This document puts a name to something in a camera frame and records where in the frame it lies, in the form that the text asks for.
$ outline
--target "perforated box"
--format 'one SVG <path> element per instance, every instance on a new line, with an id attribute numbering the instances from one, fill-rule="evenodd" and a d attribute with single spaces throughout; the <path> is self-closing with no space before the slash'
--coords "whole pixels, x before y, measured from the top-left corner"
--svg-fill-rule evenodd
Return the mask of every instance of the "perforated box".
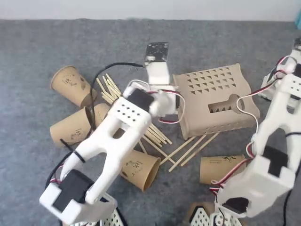
<path id="1" fill-rule="evenodd" d="M 255 124 L 251 116 L 241 113 L 236 107 L 239 97 L 251 93 L 239 64 L 174 75 L 174 82 L 186 101 L 185 114 L 180 122 L 184 139 Z M 251 97 L 244 98 L 239 105 L 260 117 Z"/>

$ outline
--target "black plastic part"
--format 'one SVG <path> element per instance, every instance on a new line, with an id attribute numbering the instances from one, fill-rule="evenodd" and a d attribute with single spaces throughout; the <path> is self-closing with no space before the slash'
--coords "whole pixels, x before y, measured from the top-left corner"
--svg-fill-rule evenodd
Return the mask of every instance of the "black plastic part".
<path id="1" fill-rule="evenodd" d="M 180 107 L 180 97 L 177 95 L 175 96 L 175 108 L 179 109 Z"/>
<path id="2" fill-rule="evenodd" d="M 93 183 L 94 181 L 85 174 L 72 169 L 59 185 L 62 192 L 53 203 L 53 206 L 63 212 L 72 199 L 78 203 L 85 203 L 86 192 Z"/>
<path id="3" fill-rule="evenodd" d="M 297 64 L 295 67 L 295 71 L 293 74 L 299 78 L 301 78 L 301 64 Z"/>
<path id="4" fill-rule="evenodd" d="M 151 103 L 155 100 L 150 94 L 143 92 L 140 89 L 135 89 L 127 100 L 134 105 L 142 108 L 146 112 L 149 112 Z"/>
<path id="5" fill-rule="evenodd" d="M 269 174 L 279 177 L 281 168 L 287 167 L 287 154 L 276 148 L 266 146 L 262 156 L 270 160 Z"/>
<path id="6" fill-rule="evenodd" d="M 237 214 L 245 213 L 249 205 L 249 200 L 243 197 L 228 199 L 222 206 L 236 212 Z"/>

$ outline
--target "black wire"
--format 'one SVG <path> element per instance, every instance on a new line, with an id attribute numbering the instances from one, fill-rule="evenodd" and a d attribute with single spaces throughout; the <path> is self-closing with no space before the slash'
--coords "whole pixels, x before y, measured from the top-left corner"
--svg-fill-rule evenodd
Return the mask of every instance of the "black wire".
<path id="1" fill-rule="evenodd" d="M 298 174 L 300 172 L 300 168 L 301 168 L 301 162 L 299 163 L 299 166 L 298 166 L 298 169 L 296 171 L 296 177 L 295 177 L 295 181 L 297 180 L 297 177 L 298 177 Z M 291 196 L 291 193 L 292 193 L 292 190 L 290 190 L 288 193 L 287 193 L 287 196 L 285 198 L 285 201 L 284 201 L 284 204 L 283 204 L 283 226 L 286 226 L 286 207 L 287 207 L 287 203 L 288 203 L 288 199 L 290 198 Z"/>
<path id="2" fill-rule="evenodd" d="M 55 174 L 55 172 L 58 170 L 58 168 L 60 167 L 60 165 L 62 165 L 62 163 L 73 153 L 73 149 L 63 140 L 60 139 L 61 142 L 70 150 L 63 158 L 62 160 L 60 160 L 60 162 L 54 167 L 54 169 L 50 172 L 47 180 L 46 180 L 46 184 L 45 184 L 45 189 L 48 187 L 48 185 L 50 184 L 50 180 L 52 178 L 52 176 Z"/>
<path id="3" fill-rule="evenodd" d="M 219 211 L 221 212 L 221 214 L 222 214 L 222 226 L 224 226 L 224 224 L 225 224 L 225 215 L 224 215 L 224 213 L 221 211 L 221 208 L 218 208 L 219 209 Z"/>
<path id="4" fill-rule="evenodd" d="M 136 63 L 129 63 L 129 62 L 116 62 L 110 65 L 105 66 L 104 68 L 100 69 L 95 77 L 93 78 L 92 84 L 91 84 L 91 89 L 90 89 L 90 96 L 91 96 L 91 112 L 92 112 L 92 123 L 91 123 L 91 128 L 90 131 L 88 132 L 87 137 L 89 137 L 89 135 L 91 134 L 92 130 L 96 129 L 96 125 L 95 125 L 95 111 L 94 111 L 94 99 L 93 99 L 93 87 L 95 85 L 96 79 L 97 77 L 103 73 L 105 70 L 113 67 L 113 66 L 117 66 L 117 65 L 127 65 L 127 66 L 132 66 L 132 67 L 144 67 L 143 65 L 140 64 L 136 64 Z"/>

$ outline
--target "paper cup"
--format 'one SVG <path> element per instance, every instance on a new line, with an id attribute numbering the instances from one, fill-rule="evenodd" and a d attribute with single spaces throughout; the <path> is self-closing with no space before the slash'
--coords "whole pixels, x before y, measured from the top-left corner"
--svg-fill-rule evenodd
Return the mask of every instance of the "paper cup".
<path id="1" fill-rule="evenodd" d="M 243 155 L 202 157 L 200 183 L 210 185 L 212 180 L 219 181 L 243 159 L 245 159 Z M 246 164 L 243 164 L 232 176 L 242 172 L 245 168 Z"/>
<path id="2" fill-rule="evenodd" d="M 83 141 L 91 128 L 91 113 L 84 107 L 78 112 L 50 127 L 50 134 L 56 146 L 63 146 L 60 139 L 72 145 Z"/>
<path id="3" fill-rule="evenodd" d="M 80 108 L 91 104 L 91 86 L 73 66 L 65 66 L 55 73 L 51 88 Z M 97 92 L 93 90 L 93 99 L 96 96 Z"/>
<path id="4" fill-rule="evenodd" d="M 98 127 L 100 123 L 102 123 L 109 109 L 110 106 L 108 106 L 107 104 L 98 104 L 94 107 L 96 127 Z"/>
<path id="5" fill-rule="evenodd" d="M 122 161 L 120 175 L 143 192 L 154 181 L 161 159 L 132 150 Z"/>

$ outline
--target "cable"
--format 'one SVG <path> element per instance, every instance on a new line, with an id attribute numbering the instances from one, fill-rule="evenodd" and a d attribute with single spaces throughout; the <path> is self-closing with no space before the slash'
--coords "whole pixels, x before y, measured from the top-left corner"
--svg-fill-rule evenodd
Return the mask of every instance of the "cable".
<path id="1" fill-rule="evenodd" d="M 133 66 L 133 67 L 144 67 L 143 65 L 140 64 L 136 64 L 136 63 L 129 63 L 129 62 L 116 62 L 110 65 L 105 66 L 104 68 L 100 69 L 96 75 L 93 78 L 92 84 L 91 84 L 91 89 L 90 89 L 90 97 L 91 97 L 91 112 L 92 112 L 92 123 L 91 123 L 91 128 L 90 131 L 88 132 L 88 135 L 91 134 L 92 130 L 96 129 L 96 125 L 95 125 L 95 111 L 94 111 L 94 99 L 93 99 L 93 87 L 95 85 L 96 79 L 97 77 L 103 73 L 105 70 L 117 66 L 117 65 L 127 65 L 127 66 Z"/>
<path id="2" fill-rule="evenodd" d="M 227 173 L 222 179 L 220 179 L 219 181 L 216 180 L 212 180 L 211 184 L 212 185 L 218 185 L 221 186 L 222 183 L 224 183 L 227 179 L 229 179 L 229 177 L 231 177 L 233 175 L 233 173 L 236 172 L 236 170 L 238 170 L 244 163 L 250 161 L 252 159 L 244 159 L 242 160 L 239 164 L 237 164 L 233 169 L 230 170 L 229 173 Z"/>
<path id="3" fill-rule="evenodd" d="M 301 168 L 301 162 L 299 163 L 298 169 L 296 171 L 295 181 L 297 180 L 298 174 L 300 172 L 300 168 Z M 291 193 L 292 193 L 292 190 L 290 190 L 287 193 L 285 201 L 284 201 L 284 204 L 283 204 L 283 226 L 286 226 L 286 207 L 287 207 L 288 200 L 289 200 L 289 198 L 291 196 Z"/>
<path id="4" fill-rule="evenodd" d="M 219 211 L 221 212 L 221 214 L 222 214 L 222 226 L 224 226 L 224 224 L 225 224 L 225 215 L 224 215 L 224 213 L 221 211 L 221 208 L 218 208 L 219 209 Z"/>

